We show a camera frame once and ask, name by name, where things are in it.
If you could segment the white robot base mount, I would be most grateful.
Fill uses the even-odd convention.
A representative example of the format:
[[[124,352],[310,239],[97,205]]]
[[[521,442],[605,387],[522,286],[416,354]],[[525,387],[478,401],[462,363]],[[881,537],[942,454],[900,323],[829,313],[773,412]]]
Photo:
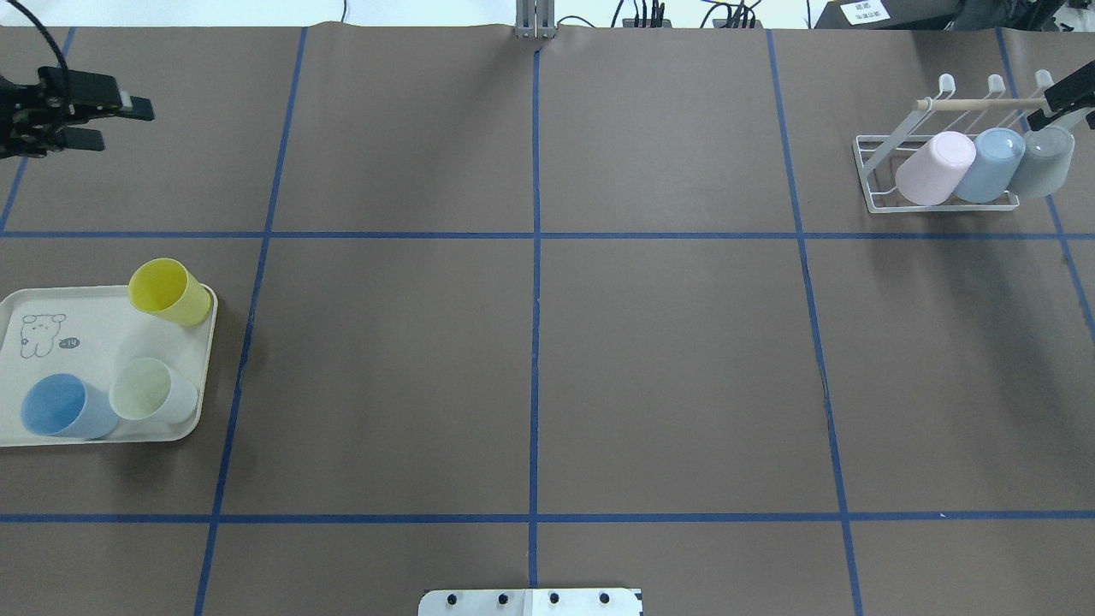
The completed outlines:
[[[435,589],[418,615],[642,615],[639,589]]]

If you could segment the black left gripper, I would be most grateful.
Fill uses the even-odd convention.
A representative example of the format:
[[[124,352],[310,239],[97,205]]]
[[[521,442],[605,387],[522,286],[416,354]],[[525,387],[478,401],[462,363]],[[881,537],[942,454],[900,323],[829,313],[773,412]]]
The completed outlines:
[[[38,83],[3,78],[1,156],[47,156],[60,151],[104,151],[103,135],[85,129],[94,118],[154,121],[152,101],[122,92],[115,78],[41,67]]]

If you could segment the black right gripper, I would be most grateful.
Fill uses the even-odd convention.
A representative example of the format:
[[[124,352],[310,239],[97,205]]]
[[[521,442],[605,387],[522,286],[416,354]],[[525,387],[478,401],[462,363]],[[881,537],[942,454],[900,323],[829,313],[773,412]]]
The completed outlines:
[[[1048,111],[1039,109],[1026,117],[1030,130],[1057,126],[1071,130],[1080,121],[1092,128],[1094,106],[1094,60],[1079,67],[1063,81],[1045,90]]]

